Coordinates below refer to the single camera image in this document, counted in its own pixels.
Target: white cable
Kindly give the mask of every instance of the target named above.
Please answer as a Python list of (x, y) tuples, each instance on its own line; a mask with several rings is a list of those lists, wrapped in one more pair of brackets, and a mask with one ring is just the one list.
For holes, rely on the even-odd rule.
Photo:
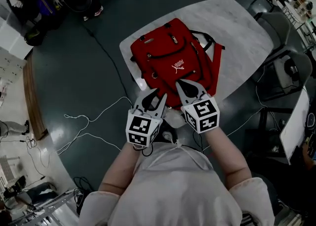
[(47, 166), (45, 166), (45, 164), (43, 163), (43, 160), (42, 160), (41, 150), (37, 147), (38, 143), (34, 139), (33, 139), (33, 141), (34, 141), (35, 145), (32, 145), (32, 140), (28, 136), (26, 137), (25, 143), (26, 143), (27, 149), (28, 150), (29, 149), (33, 149), (33, 148), (38, 149), (38, 151), (39, 151), (39, 159), (40, 159), (41, 164), (43, 165), (44, 168), (48, 168), (49, 167), (49, 163), (50, 163), (50, 156), (51, 156), (52, 153), (49, 154), (49, 156), (48, 156), (48, 163), (47, 163)]
[[(165, 154), (167, 154), (168, 152), (172, 151), (172, 150), (175, 150), (175, 149), (182, 149), (184, 152), (186, 152), (189, 157), (201, 168), (201, 169), (204, 169), (203, 166), (190, 154), (189, 151), (187, 151), (181, 144), (181, 142), (179, 142), (179, 140), (176, 141), (176, 143), (173, 143), (175, 145), (175, 147), (171, 148), (170, 150), (167, 150), (165, 151), (163, 154), (161, 154), (160, 156), (158, 156), (149, 166), (148, 168), (150, 168), (155, 162), (157, 162), (161, 157), (163, 157)], [(208, 158), (200, 153), (200, 155), (202, 157), (204, 157), (206, 160), (208, 160)]]
[(87, 125), (85, 125), (85, 127), (84, 127), (83, 129), (80, 129), (80, 131), (78, 132), (78, 134), (75, 136), (75, 138), (74, 138), (72, 141), (68, 142), (67, 144), (65, 144), (64, 146), (62, 146), (60, 149), (58, 149), (58, 150), (56, 151), (56, 152), (57, 152), (57, 155), (61, 155), (62, 153), (64, 153), (78, 137), (82, 137), (82, 136), (84, 136), (84, 135), (90, 135), (90, 136), (92, 136), (92, 137), (99, 138), (99, 139), (103, 140), (104, 142), (106, 142), (107, 144), (110, 144), (110, 145), (116, 147), (117, 149), (119, 149), (116, 145), (105, 141), (105, 140), (102, 139), (101, 137), (94, 136), (94, 135), (92, 135), (92, 134), (90, 134), (90, 133), (84, 133), (83, 135), (80, 135), (80, 136), (79, 136), (79, 134), (81, 133), (81, 131), (85, 130), (85, 129), (89, 126), (90, 122), (95, 122), (97, 119), (99, 119), (99, 117), (100, 117), (106, 110), (110, 109), (112, 106), (114, 106), (116, 103), (118, 103), (118, 102), (119, 102), (121, 99), (123, 99), (123, 98), (126, 98), (126, 99), (129, 101), (129, 103), (130, 103), (130, 105), (131, 105), (131, 107), (132, 107), (132, 102), (129, 100), (128, 97), (125, 97), (125, 96), (124, 96), (124, 97), (121, 97), (121, 98), (119, 98), (116, 102), (114, 102), (112, 105), (110, 105), (109, 107), (105, 108), (105, 109), (99, 114), (99, 116), (98, 116), (97, 118), (95, 118), (94, 120), (90, 120), (90, 119), (89, 119), (87, 116), (85, 116), (85, 115), (78, 115), (78, 116), (74, 117), (74, 116), (69, 116), (68, 114), (64, 114), (64, 117), (65, 117), (65, 118), (71, 118), (71, 119), (77, 119), (77, 118), (79, 118), (79, 117), (85, 117), (85, 118), (88, 120), (88, 123), (87, 123)]
[[(259, 81), (261, 80), (261, 78), (263, 77), (264, 73), (265, 73), (265, 66), (263, 66), (263, 73), (262, 73), (261, 77), (259, 78), (259, 80), (258, 80), (257, 83), (256, 83), (256, 94), (257, 94), (257, 98), (258, 98), (258, 101), (259, 101), (260, 105), (262, 105), (262, 106), (264, 106), (264, 107), (268, 107), (268, 106), (264, 105), (263, 103), (261, 103), (260, 98), (259, 98), (259, 94), (258, 94), (258, 90), (257, 90), (257, 88), (258, 88), (258, 83), (259, 83)], [(273, 118), (273, 120), (274, 120), (274, 122), (275, 122), (275, 125), (276, 125), (277, 128), (281, 131), (280, 127), (279, 127), (278, 124), (277, 124), (275, 114), (272, 113), (272, 112), (270, 112), (270, 114), (271, 114), (271, 116), (272, 116), (272, 118)]]
[[(257, 83), (262, 79), (264, 73), (265, 73), (265, 66), (263, 66), (263, 73), (262, 73), (261, 77), (258, 79)], [(255, 112), (253, 115), (251, 115), (239, 128), (237, 128), (237, 129), (234, 130), (233, 132), (229, 133), (227, 136), (230, 136), (230, 135), (232, 135), (233, 133), (235, 133), (237, 130), (239, 130), (240, 128), (242, 128), (242, 127), (252, 118), (252, 116), (254, 116), (255, 114), (259, 113), (263, 108), (268, 107), (268, 106), (264, 105), (263, 103), (261, 103), (260, 98), (259, 98), (259, 95), (258, 95), (257, 87), (258, 87), (258, 85), (256, 84), (256, 94), (257, 94), (257, 97), (258, 97), (258, 101), (259, 101), (259, 103), (260, 103), (263, 107), (261, 107), (257, 112)], [(278, 124), (277, 124), (277, 121), (276, 121), (276, 119), (275, 119), (274, 113), (271, 113), (271, 115), (272, 115), (272, 118), (274, 119), (274, 122), (275, 122), (276, 126), (278, 127), (279, 130), (281, 130), (280, 127), (279, 127)]]
[(253, 115), (251, 115), (239, 128), (237, 128), (236, 130), (234, 130), (233, 132), (229, 133), (227, 136), (232, 135), (233, 133), (235, 133), (237, 130), (239, 130), (240, 128), (242, 128), (251, 118), (252, 116), (254, 116), (255, 114), (259, 113), (264, 107), (261, 107), (257, 112), (255, 112)]
[(42, 174), (42, 173), (40, 173), (40, 172), (38, 171), (38, 169), (36, 168), (35, 162), (34, 162), (34, 159), (33, 159), (33, 156), (32, 156), (32, 155), (30, 154), (30, 152), (29, 152), (29, 145), (28, 145), (28, 142), (25, 142), (25, 143), (26, 143), (26, 150), (27, 150), (27, 153), (28, 153), (29, 156), (31, 157), (31, 160), (32, 160), (32, 162), (33, 162), (33, 165), (34, 165), (35, 170), (37, 171), (38, 174), (40, 174), (40, 175), (42, 175), (43, 177), (45, 177), (45, 175)]

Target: desk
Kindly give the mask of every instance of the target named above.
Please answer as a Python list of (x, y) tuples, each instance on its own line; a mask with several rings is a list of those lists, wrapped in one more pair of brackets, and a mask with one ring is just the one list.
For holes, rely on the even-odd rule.
[(305, 86), (303, 88), (292, 114), (280, 134), (280, 140), (289, 164), (295, 147), (300, 146), (304, 141), (305, 121), (310, 108), (310, 99)]
[[(240, 87), (260, 67), (273, 48), (267, 32), (235, 0), (206, 0), (191, 4), (153, 21), (120, 43), (126, 65), (141, 90), (147, 90), (148, 86), (141, 78), (137, 64), (130, 60), (130, 46), (142, 35), (176, 17), (189, 29), (208, 33), (216, 42), (226, 47), (221, 57), (215, 95), (217, 103)], [(210, 47), (207, 54), (211, 59), (213, 53), (214, 48)], [(180, 113), (166, 108), (165, 120), (173, 128), (179, 128), (185, 124)]]

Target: red backpack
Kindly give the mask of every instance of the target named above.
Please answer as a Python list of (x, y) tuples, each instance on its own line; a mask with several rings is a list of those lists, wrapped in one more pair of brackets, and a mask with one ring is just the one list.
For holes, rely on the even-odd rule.
[[(202, 48), (192, 33), (202, 34), (207, 45)], [(213, 62), (205, 52), (212, 43), (215, 43)], [(159, 98), (168, 94), (168, 107), (182, 106), (176, 88), (178, 79), (199, 82), (211, 96), (216, 93), (221, 53), (225, 48), (210, 35), (189, 30), (175, 18), (141, 36), (130, 48), (131, 60), (136, 61), (148, 86), (159, 88)]]

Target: gray chair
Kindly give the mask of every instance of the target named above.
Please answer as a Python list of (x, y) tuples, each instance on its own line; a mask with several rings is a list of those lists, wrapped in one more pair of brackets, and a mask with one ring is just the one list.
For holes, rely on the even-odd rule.
[(264, 98), (263, 101), (283, 97), (302, 90), (313, 71), (309, 57), (290, 50), (277, 56), (268, 66), (274, 67), (280, 90)]
[(273, 42), (274, 49), (268, 57), (286, 46), (291, 25), (282, 12), (259, 12), (254, 16), (254, 19), (267, 31)]

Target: hand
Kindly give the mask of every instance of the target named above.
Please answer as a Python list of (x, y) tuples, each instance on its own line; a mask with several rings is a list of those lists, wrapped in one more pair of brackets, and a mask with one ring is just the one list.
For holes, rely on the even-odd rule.
[(0, 210), (3, 210), (4, 208), (5, 208), (4, 202), (3, 202), (3, 201), (0, 201)]
[(309, 148), (309, 147), (308, 147), (308, 144), (304, 142), (304, 144), (303, 144), (303, 146), (302, 146), (302, 149), (303, 149), (303, 156), (304, 156), (304, 157), (306, 157), (306, 156), (309, 157), (309, 155), (308, 155), (308, 148)]

